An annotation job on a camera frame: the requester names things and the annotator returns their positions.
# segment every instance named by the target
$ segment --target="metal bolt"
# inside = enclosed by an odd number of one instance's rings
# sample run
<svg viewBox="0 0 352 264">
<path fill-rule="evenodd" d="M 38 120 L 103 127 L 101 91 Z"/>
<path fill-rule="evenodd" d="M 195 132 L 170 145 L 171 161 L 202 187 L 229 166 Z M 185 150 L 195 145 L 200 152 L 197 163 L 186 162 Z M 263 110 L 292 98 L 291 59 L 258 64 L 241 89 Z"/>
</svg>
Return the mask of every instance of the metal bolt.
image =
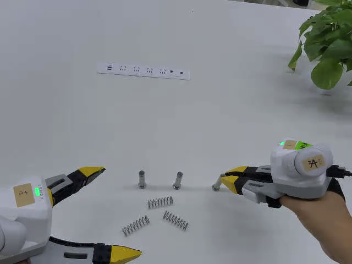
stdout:
<svg viewBox="0 0 352 264">
<path fill-rule="evenodd" d="M 138 183 L 138 187 L 139 187 L 139 189 L 144 189 L 145 186 L 147 186 L 147 184 L 145 183 L 144 170 L 141 170 L 141 171 L 139 172 L 139 183 Z"/>
<path fill-rule="evenodd" d="M 219 191 L 220 190 L 220 185 L 221 185 L 221 178 L 226 177 L 225 174 L 220 174 L 219 178 L 216 180 L 216 182 L 213 184 L 213 191 Z"/>
<path fill-rule="evenodd" d="M 172 185 L 175 190 L 178 190 L 178 189 L 181 188 L 182 176 L 183 176 L 183 173 L 182 173 L 182 172 L 178 172 L 178 173 L 177 173 L 176 181 L 175 181 L 175 183 Z"/>
</svg>

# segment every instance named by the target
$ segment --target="white tabletop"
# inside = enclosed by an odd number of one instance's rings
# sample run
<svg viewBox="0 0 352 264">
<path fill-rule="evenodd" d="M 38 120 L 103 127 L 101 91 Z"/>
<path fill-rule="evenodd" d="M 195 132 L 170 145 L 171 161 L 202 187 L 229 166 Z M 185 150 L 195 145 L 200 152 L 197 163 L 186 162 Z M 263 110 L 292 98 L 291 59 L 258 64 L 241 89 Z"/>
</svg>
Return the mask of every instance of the white tabletop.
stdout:
<svg viewBox="0 0 352 264">
<path fill-rule="evenodd" d="M 328 143 L 352 168 L 350 93 L 310 90 L 306 58 L 287 68 L 312 14 L 221 0 L 3 1 L 1 184 L 106 166 L 54 208 L 52 234 L 142 250 L 134 263 L 330 263 L 287 209 L 211 190 L 227 169 L 268 164 L 286 136 Z M 191 80 L 96 74 L 107 61 L 189 69 Z M 350 198 L 352 179 L 340 182 Z M 187 232 L 146 208 L 166 195 Z M 125 238 L 145 214 L 151 224 Z"/>
</svg>

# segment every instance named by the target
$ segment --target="white power strip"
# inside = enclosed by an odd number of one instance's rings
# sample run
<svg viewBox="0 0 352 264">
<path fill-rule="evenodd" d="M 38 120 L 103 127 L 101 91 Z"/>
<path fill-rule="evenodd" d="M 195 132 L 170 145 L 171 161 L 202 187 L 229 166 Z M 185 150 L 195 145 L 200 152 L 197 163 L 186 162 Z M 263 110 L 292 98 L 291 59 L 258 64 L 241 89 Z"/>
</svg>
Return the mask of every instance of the white power strip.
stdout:
<svg viewBox="0 0 352 264">
<path fill-rule="evenodd" d="M 189 70 L 180 70 L 168 67 L 141 66 L 136 64 L 128 65 L 116 62 L 98 63 L 97 72 L 104 74 L 190 80 Z"/>
</svg>

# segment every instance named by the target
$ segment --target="potted plant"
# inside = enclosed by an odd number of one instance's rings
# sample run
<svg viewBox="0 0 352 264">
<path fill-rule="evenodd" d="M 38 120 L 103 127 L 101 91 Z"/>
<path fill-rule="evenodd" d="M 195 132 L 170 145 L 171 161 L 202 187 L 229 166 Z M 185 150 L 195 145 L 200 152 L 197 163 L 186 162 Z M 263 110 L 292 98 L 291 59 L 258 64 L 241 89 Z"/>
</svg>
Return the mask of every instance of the potted plant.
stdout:
<svg viewBox="0 0 352 264">
<path fill-rule="evenodd" d="M 313 83 L 324 90 L 334 88 L 343 71 L 352 70 L 352 2 L 341 0 L 302 24 L 298 48 L 288 64 L 293 71 L 302 49 L 309 61 L 318 60 L 311 73 Z"/>
</svg>

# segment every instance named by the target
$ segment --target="hand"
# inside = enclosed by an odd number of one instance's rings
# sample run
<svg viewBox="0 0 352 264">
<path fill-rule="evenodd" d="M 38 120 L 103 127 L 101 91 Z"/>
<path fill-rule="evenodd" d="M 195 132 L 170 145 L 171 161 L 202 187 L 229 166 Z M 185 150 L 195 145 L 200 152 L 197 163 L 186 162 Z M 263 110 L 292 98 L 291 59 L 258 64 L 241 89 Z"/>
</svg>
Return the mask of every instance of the hand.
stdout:
<svg viewBox="0 0 352 264">
<path fill-rule="evenodd" d="M 283 196 L 280 202 L 297 215 L 332 260 L 352 263 L 352 218 L 340 195 L 327 191 L 315 200 Z"/>
</svg>

